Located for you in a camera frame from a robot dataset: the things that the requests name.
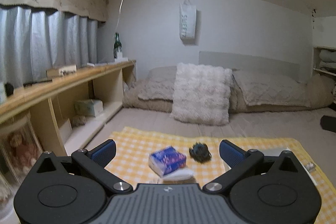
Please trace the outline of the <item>blue brown crochet scrunchie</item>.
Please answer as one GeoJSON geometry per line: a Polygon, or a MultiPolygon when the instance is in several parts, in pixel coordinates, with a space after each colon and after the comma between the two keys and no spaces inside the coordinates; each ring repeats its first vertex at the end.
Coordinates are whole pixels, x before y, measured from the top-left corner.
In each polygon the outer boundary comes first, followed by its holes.
{"type": "Polygon", "coordinates": [[[204,163],[211,160],[212,155],[205,143],[195,143],[189,148],[189,154],[196,162],[204,163]]]}

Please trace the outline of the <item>white face mask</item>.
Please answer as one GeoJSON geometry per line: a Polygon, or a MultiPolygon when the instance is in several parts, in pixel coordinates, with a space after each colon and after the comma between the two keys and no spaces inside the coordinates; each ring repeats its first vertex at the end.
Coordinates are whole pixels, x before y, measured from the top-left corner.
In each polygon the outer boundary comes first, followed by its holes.
{"type": "Polygon", "coordinates": [[[172,173],[166,174],[162,177],[163,181],[185,181],[194,176],[194,172],[189,168],[180,168],[172,173]]]}

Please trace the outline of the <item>blue floral tissue pack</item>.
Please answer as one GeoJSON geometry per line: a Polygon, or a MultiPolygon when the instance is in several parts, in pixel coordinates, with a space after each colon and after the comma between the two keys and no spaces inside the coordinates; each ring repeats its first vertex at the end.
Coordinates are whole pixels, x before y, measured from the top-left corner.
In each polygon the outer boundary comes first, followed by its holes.
{"type": "Polygon", "coordinates": [[[149,155],[149,167],[160,177],[186,166],[186,155],[169,146],[149,155]]]}

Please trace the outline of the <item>white cardboard box tray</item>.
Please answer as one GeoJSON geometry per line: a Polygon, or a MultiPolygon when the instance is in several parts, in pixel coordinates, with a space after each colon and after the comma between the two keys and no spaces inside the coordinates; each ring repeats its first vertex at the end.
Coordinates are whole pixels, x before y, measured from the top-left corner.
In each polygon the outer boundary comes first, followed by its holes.
{"type": "MultiPolygon", "coordinates": [[[[262,149],[260,152],[262,152],[265,156],[279,156],[282,151],[291,151],[288,147],[280,147],[280,148],[272,148],[272,149],[262,149]]],[[[227,164],[226,161],[224,161],[224,169],[225,171],[229,171],[231,167],[227,164]]]]}

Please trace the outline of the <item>tissue box on shelf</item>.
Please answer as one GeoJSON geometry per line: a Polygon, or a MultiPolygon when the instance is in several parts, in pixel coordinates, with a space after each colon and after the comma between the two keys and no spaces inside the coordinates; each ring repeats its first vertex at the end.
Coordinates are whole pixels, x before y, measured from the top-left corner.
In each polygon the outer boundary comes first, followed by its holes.
{"type": "Polygon", "coordinates": [[[97,117],[103,112],[103,102],[101,100],[79,100],[74,104],[77,115],[97,117]]]}

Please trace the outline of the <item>wooden bedside shelf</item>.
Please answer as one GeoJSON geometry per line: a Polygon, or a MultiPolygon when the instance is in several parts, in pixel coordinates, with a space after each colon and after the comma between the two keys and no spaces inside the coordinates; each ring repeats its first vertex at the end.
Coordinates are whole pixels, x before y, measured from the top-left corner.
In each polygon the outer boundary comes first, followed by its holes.
{"type": "Polygon", "coordinates": [[[29,112],[42,148],[58,156],[86,147],[101,129],[121,110],[123,84],[135,80],[135,61],[77,70],[50,83],[18,88],[1,105],[1,124],[29,112]],[[61,125],[75,116],[75,102],[98,99],[103,111],[88,118],[85,125],[72,130],[67,141],[61,138],[61,125]]]}

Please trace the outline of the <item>beige quilted pillow right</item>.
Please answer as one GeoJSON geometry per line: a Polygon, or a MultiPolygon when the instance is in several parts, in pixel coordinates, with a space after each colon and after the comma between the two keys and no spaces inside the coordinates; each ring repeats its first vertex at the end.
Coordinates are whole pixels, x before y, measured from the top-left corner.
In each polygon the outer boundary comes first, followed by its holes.
{"type": "Polygon", "coordinates": [[[298,111],[310,108],[305,84],[283,75],[233,71],[230,110],[236,113],[298,111]]]}

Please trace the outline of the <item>beige quilted pillow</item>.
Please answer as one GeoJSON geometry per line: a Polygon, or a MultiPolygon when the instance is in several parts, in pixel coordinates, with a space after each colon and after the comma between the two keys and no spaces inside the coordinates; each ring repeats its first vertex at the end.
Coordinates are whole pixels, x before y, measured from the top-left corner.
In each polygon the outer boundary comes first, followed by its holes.
{"type": "Polygon", "coordinates": [[[170,113],[177,67],[150,70],[145,79],[124,84],[123,107],[170,113]]]}
{"type": "Polygon", "coordinates": [[[230,110],[236,113],[298,111],[310,108],[305,84],[283,75],[233,71],[230,110]]]}

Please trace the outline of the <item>doll in clear case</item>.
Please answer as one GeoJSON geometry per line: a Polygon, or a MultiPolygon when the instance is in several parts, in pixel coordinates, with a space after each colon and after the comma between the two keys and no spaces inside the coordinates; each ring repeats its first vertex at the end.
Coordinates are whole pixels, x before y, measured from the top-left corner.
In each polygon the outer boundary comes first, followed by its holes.
{"type": "Polygon", "coordinates": [[[15,179],[21,183],[42,153],[30,117],[1,125],[1,152],[15,179]]]}

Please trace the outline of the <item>white fluffy pillow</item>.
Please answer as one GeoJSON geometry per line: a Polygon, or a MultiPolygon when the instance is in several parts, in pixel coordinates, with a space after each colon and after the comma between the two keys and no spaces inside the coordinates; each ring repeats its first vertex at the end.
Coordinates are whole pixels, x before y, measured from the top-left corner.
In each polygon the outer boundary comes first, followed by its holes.
{"type": "Polygon", "coordinates": [[[228,124],[232,86],[231,69],[179,63],[171,118],[209,126],[228,124]]]}

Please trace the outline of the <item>beige quilted pillow left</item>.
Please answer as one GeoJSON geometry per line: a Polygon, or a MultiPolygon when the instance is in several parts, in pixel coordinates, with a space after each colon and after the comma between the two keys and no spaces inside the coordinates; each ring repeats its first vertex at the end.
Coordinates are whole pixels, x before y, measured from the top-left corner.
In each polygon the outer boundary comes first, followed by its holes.
{"type": "Polygon", "coordinates": [[[123,107],[170,113],[177,67],[150,70],[145,79],[124,84],[123,107]]]}

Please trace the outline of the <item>small box on shelf top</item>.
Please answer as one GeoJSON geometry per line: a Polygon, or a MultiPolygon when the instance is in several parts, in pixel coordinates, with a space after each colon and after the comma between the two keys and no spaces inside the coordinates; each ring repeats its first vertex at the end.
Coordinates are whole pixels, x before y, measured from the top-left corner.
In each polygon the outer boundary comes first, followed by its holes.
{"type": "Polygon", "coordinates": [[[76,71],[77,71],[76,65],[66,65],[62,67],[48,69],[46,70],[46,74],[48,78],[53,78],[53,77],[62,77],[62,76],[66,76],[72,73],[76,73],[76,71]]]}

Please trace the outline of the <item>grey headboard panel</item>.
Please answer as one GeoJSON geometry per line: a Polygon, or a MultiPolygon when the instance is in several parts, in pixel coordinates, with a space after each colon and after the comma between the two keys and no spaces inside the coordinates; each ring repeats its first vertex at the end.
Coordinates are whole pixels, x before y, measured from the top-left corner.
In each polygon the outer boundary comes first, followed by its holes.
{"type": "Polygon", "coordinates": [[[265,57],[236,53],[200,51],[199,64],[249,72],[285,75],[296,81],[299,80],[299,64],[265,57]]]}

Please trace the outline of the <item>beige rolled comforter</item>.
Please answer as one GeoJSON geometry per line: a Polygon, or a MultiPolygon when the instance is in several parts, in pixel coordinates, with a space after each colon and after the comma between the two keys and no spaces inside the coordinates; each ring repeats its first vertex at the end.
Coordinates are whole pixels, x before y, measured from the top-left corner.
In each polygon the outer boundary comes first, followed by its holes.
{"type": "Polygon", "coordinates": [[[333,89],[335,81],[320,74],[314,75],[307,83],[307,96],[311,109],[320,109],[334,102],[333,89]]]}

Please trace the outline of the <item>green glass bottle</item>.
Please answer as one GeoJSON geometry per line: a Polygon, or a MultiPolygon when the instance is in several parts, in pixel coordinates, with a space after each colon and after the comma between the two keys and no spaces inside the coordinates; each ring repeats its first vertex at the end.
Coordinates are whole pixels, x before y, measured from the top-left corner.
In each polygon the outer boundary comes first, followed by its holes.
{"type": "Polygon", "coordinates": [[[114,58],[122,58],[122,43],[118,32],[114,34],[114,58]]]}

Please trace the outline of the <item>folded towels on shelf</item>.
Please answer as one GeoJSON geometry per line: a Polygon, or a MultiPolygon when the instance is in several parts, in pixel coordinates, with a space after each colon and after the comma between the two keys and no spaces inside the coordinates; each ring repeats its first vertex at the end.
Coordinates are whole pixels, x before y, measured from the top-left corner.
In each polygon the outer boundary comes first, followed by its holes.
{"type": "Polygon", "coordinates": [[[328,50],[320,50],[319,53],[319,67],[327,70],[336,70],[336,52],[328,50]]]}

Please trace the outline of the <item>grey window curtain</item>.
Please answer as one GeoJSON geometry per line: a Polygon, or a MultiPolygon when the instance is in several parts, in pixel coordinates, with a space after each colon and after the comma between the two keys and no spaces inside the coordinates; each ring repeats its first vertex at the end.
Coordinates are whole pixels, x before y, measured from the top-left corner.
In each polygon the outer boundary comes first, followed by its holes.
{"type": "Polygon", "coordinates": [[[97,62],[98,22],[53,9],[1,6],[1,82],[15,88],[65,65],[97,62]]]}

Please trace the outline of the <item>white hanging tote bag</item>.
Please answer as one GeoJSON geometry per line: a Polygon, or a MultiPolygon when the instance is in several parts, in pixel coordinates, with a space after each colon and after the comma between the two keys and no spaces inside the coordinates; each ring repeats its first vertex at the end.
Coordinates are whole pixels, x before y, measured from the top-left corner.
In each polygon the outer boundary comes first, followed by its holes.
{"type": "Polygon", "coordinates": [[[179,5],[179,37],[182,41],[194,40],[197,27],[197,7],[190,0],[179,5]]]}

